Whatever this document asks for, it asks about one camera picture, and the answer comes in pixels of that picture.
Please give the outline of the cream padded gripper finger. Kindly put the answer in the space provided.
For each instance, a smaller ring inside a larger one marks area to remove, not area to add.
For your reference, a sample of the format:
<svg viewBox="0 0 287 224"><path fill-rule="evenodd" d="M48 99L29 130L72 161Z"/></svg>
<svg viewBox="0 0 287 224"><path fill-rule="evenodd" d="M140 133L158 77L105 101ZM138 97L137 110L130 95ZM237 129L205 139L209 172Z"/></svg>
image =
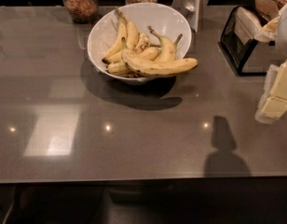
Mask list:
<svg viewBox="0 0 287 224"><path fill-rule="evenodd" d="M266 117L279 119L287 111L287 60L278 68L275 81L262 108Z"/></svg>

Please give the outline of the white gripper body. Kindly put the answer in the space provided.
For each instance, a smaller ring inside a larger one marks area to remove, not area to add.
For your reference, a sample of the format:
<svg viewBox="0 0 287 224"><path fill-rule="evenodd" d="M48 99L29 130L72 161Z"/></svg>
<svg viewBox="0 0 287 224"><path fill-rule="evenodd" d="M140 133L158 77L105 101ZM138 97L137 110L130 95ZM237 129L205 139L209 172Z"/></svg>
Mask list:
<svg viewBox="0 0 287 224"><path fill-rule="evenodd" d="M258 103L257 106L257 110L255 112L255 119L258 122L264 123L264 124L272 124L275 119L269 118L268 116L266 116L264 114L264 112L262 111L264 104L267 101L267 97L269 95L269 92L274 84L274 81L276 79L278 73L278 66L271 64L266 72L266 79L265 79L265 83L264 83L264 93L261 96L261 99Z"/></svg>

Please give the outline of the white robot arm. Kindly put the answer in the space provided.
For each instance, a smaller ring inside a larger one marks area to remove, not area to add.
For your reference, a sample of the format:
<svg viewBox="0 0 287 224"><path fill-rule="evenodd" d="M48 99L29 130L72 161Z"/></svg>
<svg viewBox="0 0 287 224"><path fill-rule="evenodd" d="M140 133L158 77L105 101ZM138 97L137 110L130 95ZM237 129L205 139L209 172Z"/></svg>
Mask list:
<svg viewBox="0 0 287 224"><path fill-rule="evenodd" d="M255 113L257 121L271 124L287 112L287 4L280 10L280 15L266 24L254 38L260 42L274 41L276 50L286 58L280 66L269 66L264 93Z"/></svg>

